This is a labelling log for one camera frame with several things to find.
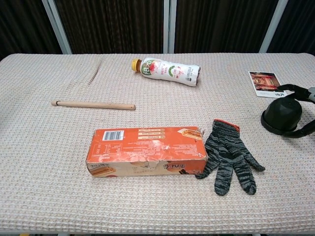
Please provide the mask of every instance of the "wooden stick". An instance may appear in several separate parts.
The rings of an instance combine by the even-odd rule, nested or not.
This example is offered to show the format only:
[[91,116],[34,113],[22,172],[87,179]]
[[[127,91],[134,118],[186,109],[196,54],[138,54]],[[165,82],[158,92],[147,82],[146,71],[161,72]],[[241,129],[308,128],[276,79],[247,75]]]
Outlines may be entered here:
[[119,104],[119,103],[52,101],[51,105],[66,106],[66,107],[89,107],[89,108],[104,108],[104,109],[118,109],[118,110],[136,110],[136,106],[133,104]]

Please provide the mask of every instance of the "plastic bottle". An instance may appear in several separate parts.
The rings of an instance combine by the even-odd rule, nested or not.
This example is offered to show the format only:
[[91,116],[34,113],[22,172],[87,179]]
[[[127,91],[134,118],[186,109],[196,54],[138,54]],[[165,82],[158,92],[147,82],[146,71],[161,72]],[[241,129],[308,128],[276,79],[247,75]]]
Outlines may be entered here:
[[197,85],[200,73],[200,66],[184,65],[156,58],[133,59],[131,68],[147,78],[175,81],[192,87]]

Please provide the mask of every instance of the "waffle-weave fabric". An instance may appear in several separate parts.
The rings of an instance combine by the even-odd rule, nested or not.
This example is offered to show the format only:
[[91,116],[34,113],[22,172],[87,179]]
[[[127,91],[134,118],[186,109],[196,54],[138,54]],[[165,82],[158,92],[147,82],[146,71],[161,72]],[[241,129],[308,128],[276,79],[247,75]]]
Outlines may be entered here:
[[[133,58],[201,66],[189,87],[148,79]],[[257,97],[248,71],[282,84],[315,86],[309,54],[26,55],[0,62],[0,231],[77,233],[315,232],[315,135],[269,133],[260,116],[273,98]],[[135,104],[135,111],[52,106],[52,100]],[[301,102],[298,127],[315,117]],[[237,124],[266,170],[253,170],[250,196],[233,173],[224,197],[216,171],[193,175],[93,178],[85,159],[100,128]]]

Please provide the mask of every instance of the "black curtain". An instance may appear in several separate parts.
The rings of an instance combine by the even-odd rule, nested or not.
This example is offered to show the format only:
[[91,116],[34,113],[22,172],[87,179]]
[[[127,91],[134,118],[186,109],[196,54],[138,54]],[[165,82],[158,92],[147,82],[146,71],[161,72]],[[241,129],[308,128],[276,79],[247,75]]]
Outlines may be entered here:
[[0,31],[0,60],[13,53],[62,53],[41,0],[0,0]]
[[175,53],[258,53],[277,0],[178,0]]
[[268,52],[315,55],[314,0],[288,1]]
[[163,52],[163,0],[55,2],[75,54]]

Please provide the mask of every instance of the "orange cardboard box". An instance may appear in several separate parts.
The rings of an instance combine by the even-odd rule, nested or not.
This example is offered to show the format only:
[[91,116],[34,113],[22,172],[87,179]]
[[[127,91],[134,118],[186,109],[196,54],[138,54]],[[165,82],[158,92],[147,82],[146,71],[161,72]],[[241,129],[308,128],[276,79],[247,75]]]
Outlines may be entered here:
[[94,177],[200,174],[207,158],[195,126],[98,129],[86,164]]

